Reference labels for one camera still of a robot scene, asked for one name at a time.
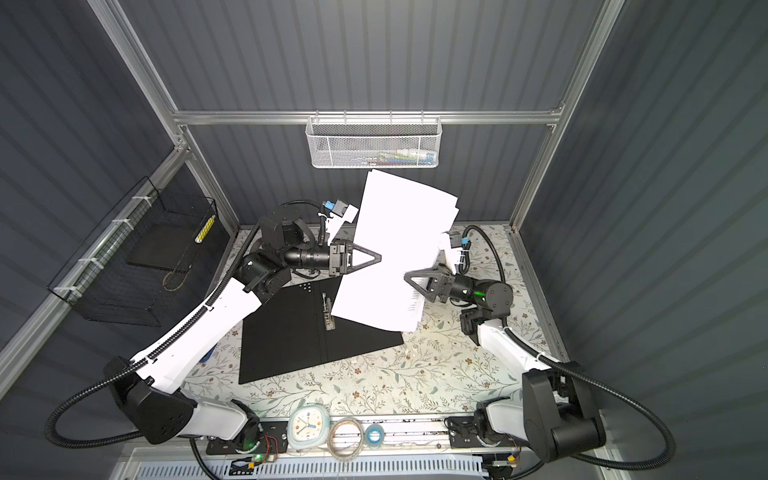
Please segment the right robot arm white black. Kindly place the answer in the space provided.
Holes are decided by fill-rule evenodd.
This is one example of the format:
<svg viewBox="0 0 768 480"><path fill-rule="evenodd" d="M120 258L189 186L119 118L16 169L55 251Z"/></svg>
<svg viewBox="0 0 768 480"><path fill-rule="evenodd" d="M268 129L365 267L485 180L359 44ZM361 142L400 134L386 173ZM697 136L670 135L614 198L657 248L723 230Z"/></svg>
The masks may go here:
<svg viewBox="0 0 768 480"><path fill-rule="evenodd" d="M469 234L473 229L468 226L460 234L441 234L438 249L444 254L444 261L408 271L404 279L431 303L459 303L463 334L521 377L521 404L505 398L478 404L472 427L477 438L490 442L508 438L531 450L540 465L572 458L607 469L647 471L670 463L677 450L676 441L670 428L654 412L588 376L578 363L556 360L512 331L507 320L514 304L514 289L506 277L479 279L468 274ZM593 450L607 442L595 399L598 391L645 417L660 433L662 451L650 459L635 461L593 455Z"/></svg>

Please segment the metal folder lever clip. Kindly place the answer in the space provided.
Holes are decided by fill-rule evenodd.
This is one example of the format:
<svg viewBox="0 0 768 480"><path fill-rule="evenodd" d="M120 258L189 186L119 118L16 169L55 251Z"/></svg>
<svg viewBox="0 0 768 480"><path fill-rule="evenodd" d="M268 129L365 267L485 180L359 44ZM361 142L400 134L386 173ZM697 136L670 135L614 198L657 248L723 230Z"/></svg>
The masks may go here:
<svg viewBox="0 0 768 480"><path fill-rule="evenodd" d="M327 331L333 331L336 328L335 317L332 315L333 299L326 293L322 293L322 313L323 322Z"/></svg>

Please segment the blue folder black inside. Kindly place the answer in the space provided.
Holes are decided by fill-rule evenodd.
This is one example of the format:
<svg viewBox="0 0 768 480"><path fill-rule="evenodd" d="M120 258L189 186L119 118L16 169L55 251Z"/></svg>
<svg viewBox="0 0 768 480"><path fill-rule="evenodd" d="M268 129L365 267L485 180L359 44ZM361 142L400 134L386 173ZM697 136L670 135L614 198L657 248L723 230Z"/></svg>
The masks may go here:
<svg viewBox="0 0 768 480"><path fill-rule="evenodd" d="M335 317L323 322L322 293L333 303L339 277L282 288L242 323L240 385L400 346L401 333Z"/></svg>

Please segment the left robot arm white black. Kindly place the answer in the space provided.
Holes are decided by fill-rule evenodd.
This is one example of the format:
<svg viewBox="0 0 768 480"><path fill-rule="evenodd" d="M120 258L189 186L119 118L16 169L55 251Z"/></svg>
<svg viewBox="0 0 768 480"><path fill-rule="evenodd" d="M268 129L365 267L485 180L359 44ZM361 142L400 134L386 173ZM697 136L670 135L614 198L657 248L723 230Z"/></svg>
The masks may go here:
<svg viewBox="0 0 768 480"><path fill-rule="evenodd" d="M157 445L185 438L192 447L199 438L218 439L244 455L264 448L277 454L279 444L265 434L258 415L239 400L223 402L183 393L182 381L206 353L238 323L264 306L297 270L325 271L342 276L363 269L380 254L338 238L340 228L355 220L358 208L341 200L312 202L321 224L313 232L302 219L301 201L285 202L262 216L216 286L198 306L162 338L130 359L117 357L103 380L63 401L48 417L45 438L67 449L90 449L144 438ZM134 430L97 439L71 439L57 430L62 416L77 403L104 389Z"/></svg>

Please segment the white printed paper stack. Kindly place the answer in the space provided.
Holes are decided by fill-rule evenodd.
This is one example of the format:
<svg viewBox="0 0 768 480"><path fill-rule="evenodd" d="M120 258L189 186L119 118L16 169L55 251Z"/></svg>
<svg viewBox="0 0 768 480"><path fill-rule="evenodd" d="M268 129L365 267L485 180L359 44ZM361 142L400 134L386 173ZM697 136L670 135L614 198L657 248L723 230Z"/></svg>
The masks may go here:
<svg viewBox="0 0 768 480"><path fill-rule="evenodd" d="M459 213L457 202L429 185L370 171L354 243L380 254L381 261L343 276L332 314L381 330L415 331L425 299L404 275L434 265L440 237Z"/></svg>

